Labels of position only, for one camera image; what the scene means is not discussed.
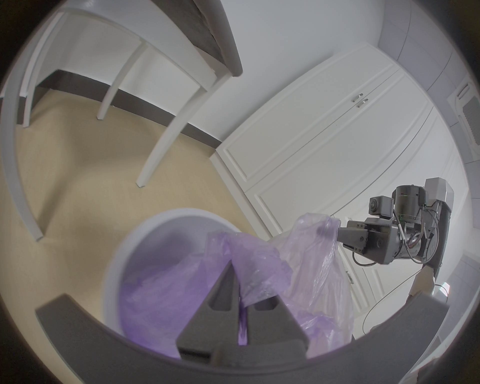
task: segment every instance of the door handle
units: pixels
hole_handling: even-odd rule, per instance
[[[353,285],[353,279],[352,279],[352,276],[350,276],[350,273],[348,273],[348,271],[345,271],[347,273],[347,277],[348,279],[350,280],[350,284]]]
[[[357,104],[357,108],[360,108],[363,104],[365,104],[368,101],[368,99],[363,99],[361,102]]]
[[[363,96],[363,93],[358,94],[353,100],[352,103],[355,103],[359,98]]]

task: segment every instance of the white table leg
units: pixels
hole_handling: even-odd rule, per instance
[[[40,240],[43,237],[43,233],[38,227],[30,206],[28,205],[22,180],[20,179],[15,126],[17,124],[18,95],[22,86],[25,70],[46,27],[46,25],[43,26],[30,40],[15,63],[8,79],[0,113],[0,154],[5,179],[17,211],[35,240]]]
[[[24,109],[24,128],[30,125],[30,113],[32,112],[32,102],[33,96],[35,93],[36,83],[38,80],[38,75],[40,74],[40,70],[42,69],[43,61],[47,56],[47,53],[55,40],[58,32],[60,31],[62,25],[65,23],[68,14],[59,12],[57,13],[52,22],[46,28],[43,34],[48,34],[47,39],[45,40],[44,45],[41,47],[40,52],[36,58],[35,64],[32,69],[32,74],[30,75],[30,80],[28,81],[28,89],[27,89],[27,97],[25,100],[25,109]]]
[[[181,133],[185,125],[187,125],[188,120],[190,120],[194,116],[194,114],[200,109],[200,107],[205,104],[209,97],[218,88],[220,88],[221,85],[230,78],[230,76],[230,73],[225,73],[222,76],[218,77],[213,86],[208,91],[200,88],[178,112],[178,114],[168,125],[167,130],[163,132],[163,135],[155,144],[155,147],[150,153],[150,156],[148,157],[142,169],[142,172],[140,172],[140,175],[137,179],[137,185],[140,188],[144,187],[148,183],[150,177],[160,163],[160,160],[168,151],[168,149],[173,144],[178,135]]]
[[[102,105],[100,106],[100,109],[98,110],[98,113],[96,115],[96,118],[99,120],[103,120],[105,117],[105,114],[107,113],[107,109],[112,103],[113,98],[115,97],[115,94],[119,90],[120,84],[125,79],[125,76],[127,73],[130,71],[132,66],[136,63],[136,61],[139,59],[139,57],[142,55],[142,53],[145,52],[147,49],[148,44],[146,42],[142,42],[137,49],[130,55],[128,60],[125,62],[123,67],[121,68],[120,72],[118,73],[117,77],[115,77],[115,80],[113,81],[112,85],[108,89],[107,93],[105,94],[103,100],[102,100]]]

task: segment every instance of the plastic bag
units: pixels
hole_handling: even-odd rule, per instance
[[[246,233],[210,233],[204,253],[189,255],[167,270],[148,268],[124,281],[119,309],[125,336],[180,358],[177,337],[230,260],[240,283],[239,344],[245,345],[244,307],[286,290],[292,275],[273,245]]]
[[[336,254],[340,221],[321,214],[305,214],[290,232],[269,243],[293,270],[291,285],[280,294],[310,339],[311,358],[351,341],[353,302],[347,276]]]

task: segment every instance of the floor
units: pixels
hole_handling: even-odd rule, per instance
[[[63,382],[79,383],[48,342],[34,310],[70,294],[102,320],[102,280],[119,242],[173,208],[213,212],[254,234],[210,163],[213,149],[180,135],[148,185],[135,180],[164,127],[100,103],[49,91],[32,124],[17,126],[25,192],[45,237],[33,241],[0,179],[0,295],[23,337]]]

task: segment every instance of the chair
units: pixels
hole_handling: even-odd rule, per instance
[[[67,0],[59,8],[58,13],[50,18],[49,25],[39,32],[41,36],[47,34],[48,37],[43,38],[45,41],[43,46],[36,48],[39,50],[37,57],[35,58],[33,51],[29,51],[29,58],[33,57],[35,64],[28,83],[24,127],[27,127],[30,122],[33,93],[43,60],[70,13],[98,18],[140,39],[138,47],[125,62],[105,94],[98,111],[98,119],[105,117],[121,82],[147,47],[153,48],[172,61],[199,85],[199,89],[168,125],[148,157],[137,179],[137,185],[143,187],[188,120],[228,78],[242,73],[235,41],[221,2],[219,0]],[[218,64],[215,65],[216,71],[207,63],[206,56],[216,59]],[[9,96],[12,96],[16,91],[14,87],[16,84],[9,80],[9,85],[11,85]],[[4,112],[11,113],[6,110],[7,105],[14,107],[13,104],[4,101],[2,115]],[[15,125],[10,120],[2,119],[2,121],[5,122],[1,124],[0,132],[3,163],[4,167],[6,164],[7,167],[9,164],[12,165],[12,172],[5,171],[7,184],[9,188],[15,186],[10,188],[10,192],[20,216],[32,236],[39,240],[43,235],[36,221],[32,220],[33,215],[28,208],[18,175],[16,154],[14,151],[3,150],[8,142],[4,140],[5,138],[10,139],[9,144],[13,146],[15,144]]]

